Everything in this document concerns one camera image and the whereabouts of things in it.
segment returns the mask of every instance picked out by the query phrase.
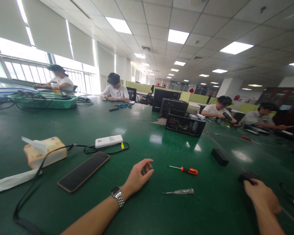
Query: black box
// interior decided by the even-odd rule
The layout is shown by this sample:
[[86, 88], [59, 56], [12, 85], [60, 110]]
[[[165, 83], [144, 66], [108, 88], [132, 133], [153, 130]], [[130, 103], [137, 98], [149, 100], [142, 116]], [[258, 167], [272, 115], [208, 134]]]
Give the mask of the black box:
[[206, 122], [195, 114], [169, 109], [166, 130], [199, 138], [204, 130]]
[[229, 160], [224, 156], [224, 154], [219, 149], [213, 149], [211, 155], [221, 166], [226, 166], [229, 163]]
[[167, 118], [169, 115], [169, 109], [186, 112], [187, 108], [188, 103], [185, 101], [163, 98], [160, 108], [160, 116], [163, 118]]

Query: wristwatch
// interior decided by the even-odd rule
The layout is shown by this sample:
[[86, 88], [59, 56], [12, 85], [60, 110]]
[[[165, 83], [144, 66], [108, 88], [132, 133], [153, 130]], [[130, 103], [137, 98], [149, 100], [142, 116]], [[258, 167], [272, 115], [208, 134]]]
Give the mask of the wristwatch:
[[124, 205], [124, 200], [122, 197], [121, 189], [116, 186], [110, 191], [110, 193], [118, 201], [119, 207], [122, 208], [122, 206]]

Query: person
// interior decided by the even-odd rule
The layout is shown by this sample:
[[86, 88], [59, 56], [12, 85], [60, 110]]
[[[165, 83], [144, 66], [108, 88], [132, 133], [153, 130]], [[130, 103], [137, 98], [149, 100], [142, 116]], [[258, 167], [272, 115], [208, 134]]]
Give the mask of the person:
[[74, 89], [74, 84], [69, 79], [69, 76], [65, 73], [65, 70], [62, 66], [60, 65], [50, 65], [47, 67], [49, 71], [52, 71], [55, 75], [55, 78], [51, 79], [50, 82], [40, 85], [40, 84], [35, 84], [34, 88], [50, 88], [51, 87], [51, 82], [57, 82], [59, 85], [59, 88], [62, 90], [70, 90], [73, 91]]
[[110, 101], [127, 101], [130, 100], [127, 88], [120, 83], [120, 76], [116, 73], [110, 73], [108, 75], [109, 85], [105, 88], [101, 94], [101, 98]]
[[225, 119], [225, 116], [223, 115], [223, 113], [225, 112], [232, 118], [232, 121], [229, 121], [229, 122], [234, 124], [235, 127], [240, 127], [241, 124], [238, 123], [237, 120], [235, 120], [234, 117], [231, 116], [230, 112], [226, 109], [226, 107], [231, 104], [232, 104], [232, 99], [230, 97], [220, 96], [217, 99], [216, 104], [209, 104], [202, 110], [202, 115], [206, 117]]
[[[125, 184], [120, 187], [117, 198], [112, 195], [99, 203], [61, 235], [97, 235], [102, 234], [114, 215], [131, 195], [139, 191], [154, 173], [152, 159], [144, 159], [133, 166]], [[275, 214], [281, 212], [277, 197], [260, 180], [252, 179], [256, 185], [244, 181], [245, 191], [252, 200], [261, 235], [285, 235]]]
[[288, 129], [285, 125], [276, 126], [269, 116], [270, 113], [277, 110], [277, 106], [273, 103], [263, 102], [260, 104], [258, 110], [248, 112], [240, 121], [242, 125], [252, 125], [255, 124], [257, 126], [278, 129], [285, 131]]

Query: screwdriver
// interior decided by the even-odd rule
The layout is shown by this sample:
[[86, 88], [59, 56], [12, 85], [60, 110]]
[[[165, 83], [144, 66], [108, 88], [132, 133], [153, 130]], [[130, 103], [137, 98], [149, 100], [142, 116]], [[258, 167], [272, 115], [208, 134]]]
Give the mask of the screwdriver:
[[195, 169], [192, 169], [192, 168], [184, 168], [184, 167], [175, 167], [175, 166], [168, 166], [168, 167], [172, 167], [172, 168], [176, 168], [176, 169], [180, 169], [181, 171], [184, 171], [184, 172], [187, 172], [187, 173], [190, 173], [192, 175], [198, 175], [198, 171], [195, 170]]
[[256, 143], [256, 144], [261, 145], [260, 143], [257, 143], [256, 141], [253, 141], [252, 139], [248, 138], [247, 136], [244, 136], [244, 135], [243, 135], [242, 138], [243, 138], [243, 139], [250, 140], [251, 142], [254, 142], [254, 143]]

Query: computer monitor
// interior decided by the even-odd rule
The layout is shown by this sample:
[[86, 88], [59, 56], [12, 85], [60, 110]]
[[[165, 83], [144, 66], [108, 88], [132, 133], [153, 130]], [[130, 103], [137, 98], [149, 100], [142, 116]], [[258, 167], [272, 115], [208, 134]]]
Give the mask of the computer monitor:
[[157, 112], [157, 113], [160, 112], [160, 107], [161, 107], [163, 98], [179, 100], [180, 95], [181, 95], [180, 91], [169, 91], [169, 90], [155, 88], [153, 112]]

